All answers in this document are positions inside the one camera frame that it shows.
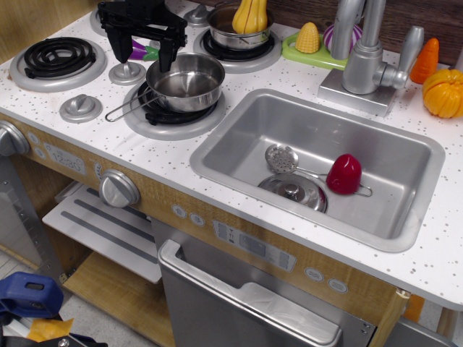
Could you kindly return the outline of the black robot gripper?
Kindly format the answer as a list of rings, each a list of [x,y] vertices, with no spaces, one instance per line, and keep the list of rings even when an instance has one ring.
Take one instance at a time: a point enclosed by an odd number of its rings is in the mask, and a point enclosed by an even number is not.
[[[98,4],[98,13],[120,63],[125,64],[133,52],[133,36],[161,42],[160,72],[170,70],[177,48],[186,45],[187,22],[171,12],[165,1],[102,1]]]

